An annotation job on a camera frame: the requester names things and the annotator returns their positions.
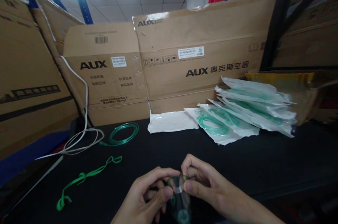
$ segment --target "white cable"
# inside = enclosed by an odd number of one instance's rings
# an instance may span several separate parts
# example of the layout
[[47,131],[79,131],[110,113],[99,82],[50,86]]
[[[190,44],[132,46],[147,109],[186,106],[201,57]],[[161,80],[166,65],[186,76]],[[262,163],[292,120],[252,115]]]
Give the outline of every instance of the white cable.
[[[77,78],[79,78],[86,86],[86,111],[84,113],[84,129],[82,132],[79,132],[77,134],[75,134],[72,138],[70,138],[66,144],[63,146],[63,150],[61,150],[60,152],[57,152],[57,153],[53,153],[53,154],[49,154],[49,155],[45,155],[45,156],[42,156],[42,157],[39,157],[37,158],[36,160],[38,159],[42,159],[42,158],[45,158],[45,157],[49,157],[49,156],[53,156],[53,155],[57,155],[57,154],[67,154],[67,155],[76,155],[78,153],[81,153],[82,151],[85,151],[86,149],[92,147],[93,145],[95,145],[96,143],[100,142],[104,137],[105,137],[105,134],[99,130],[99,129],[94,129],[94,128],[88,128],[87,129],[87,123],[88,123],[88,119],[87,119],[87,116],[88,116],[88,84],[85,82],[85,80],[83,80],[71,67],[70,65],[68,64],[68,62],[66,61],[66,59],[61,56],[61,58],[64,60],[64,62],[66,63],[67,67],[69,68],[70,71],[72,71],[73,74],[76,75]],[[84,135],[86,134],[87,131],[96,131],[96,138],[95,140],[88,146],[86,147],[81,147],[81,148],[76,148],[76,149],[72,149],[70,150],[73,146],[75,146],[76,144],[78,144],[82,138],[84,137]],[[102,137],[100,139],[98,139],[99,137],[99,132],[102,134]],[[81,137],[75,142],[73,143],[71,146],[68,146],[70,145],[80,134],[82,133]]]

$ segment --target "white bag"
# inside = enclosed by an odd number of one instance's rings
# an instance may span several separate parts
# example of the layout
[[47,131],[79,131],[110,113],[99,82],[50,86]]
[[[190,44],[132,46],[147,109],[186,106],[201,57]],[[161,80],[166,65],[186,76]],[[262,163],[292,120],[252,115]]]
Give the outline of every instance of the white bag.
[[292,132],[292,120],[290,121],[284,121],[280,118],[272,117],[270,114],[261,112],[255,108],[250,107],[245,102],[241,102],[238,100],[229,100],[225,97],[218,99],[226,104],[226,107],[229,108],[229,110],[234,111],[237,114],[241,114],[240,117],[243,119],[244,117],[247,117],[246,122],[248,120],[251,120],[251,124],[268,130],[268,131],[278,131],[290,138],[293,138],[294,136],[291,134]]
[[150,122],[148,125],[148,131],[150,133],[176,132],[198,128],[197,122],[186,111],[150,114]]
[[289,94],[277,92],[277,89],[272,85],[225,77],[222,77],[222,80],[231,89],[224,90],[216,86],[215,90],[226,98],[274,105],[292,104],[292,98]]
[[242,138],[223,122],[208,115],[202,108],[185,108],[185,111],[204,129],[217,144],[226,145]]
[[213,104],[198,104],[202,107],[210,116],[222,121],[225,125],[230,127],[236,134],[242,137],[258,135],[259,128],[255,127],[242,119],[228,113],[226,110],[217,107]]

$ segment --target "hand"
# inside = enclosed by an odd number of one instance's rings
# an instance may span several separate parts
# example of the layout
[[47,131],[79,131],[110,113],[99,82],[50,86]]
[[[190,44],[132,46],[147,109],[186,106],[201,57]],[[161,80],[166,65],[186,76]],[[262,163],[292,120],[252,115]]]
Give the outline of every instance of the hand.
[[189,177],[184,191],[203,199],[234,223],[283,223],[259,202],[226,180],[214,167],[188,154],[182,173]]
[[[159,223],[160,209],[165,213],[167,201],[173,196],[173,190],[164,186],[163,180],[167,181],[169,177],[179,174],[179,171],[171,168],[157,167],[137,178],[111,224],[150,224],[154,218],[156,223]],[[154,187],[157,187],[158,191],[151,190]]]

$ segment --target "cardboard box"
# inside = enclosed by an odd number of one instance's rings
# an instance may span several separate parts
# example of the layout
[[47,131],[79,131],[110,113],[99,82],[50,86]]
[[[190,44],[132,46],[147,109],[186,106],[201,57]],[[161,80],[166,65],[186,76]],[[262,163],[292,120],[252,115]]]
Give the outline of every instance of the cardboard box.
[[52,55],[58,58],[63,55],[69,28],[83,23],[50,0],[36,1],[39,8],[32,9],[32,12]]
[[259,68],[275,1],[230,0],[135,17],[151,111],[206,103],[221,76],[241,78]]
[[[89,86],[88,113],[94,126],[149,118],[138,41],[131,23],[71,27],[65,38],[64,57]],[[56,62],[84,108],[84,83],[62,58]]]
[[[292,0],[290,15],[302,0]],[[280,39],[273,67],[338,65],[338,0],[314,0]]]
[[78,117],[23,0],[0,4],[0,159]]
[[279,92],[292,96],[291,108],[297,113],[297,124],[302,125],[318,112],[329,87],[337,86],[338,72],[318,71],[272,71],[245,75],[247,80],[275,86]]

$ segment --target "fingernail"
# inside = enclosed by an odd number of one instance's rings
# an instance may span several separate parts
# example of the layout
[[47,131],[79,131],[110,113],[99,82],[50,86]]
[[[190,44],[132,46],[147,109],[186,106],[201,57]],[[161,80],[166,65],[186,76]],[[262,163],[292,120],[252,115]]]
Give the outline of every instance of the fingernail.
[[173,190],[169,186],[167,186],[166,188],[164,188],[164,193],[167,199],[170,199],[173,195]]
[[192,185],[191,185],[191,182],[189,180],[184,183],[184,188],[185,188],[186,192],[191,192]]

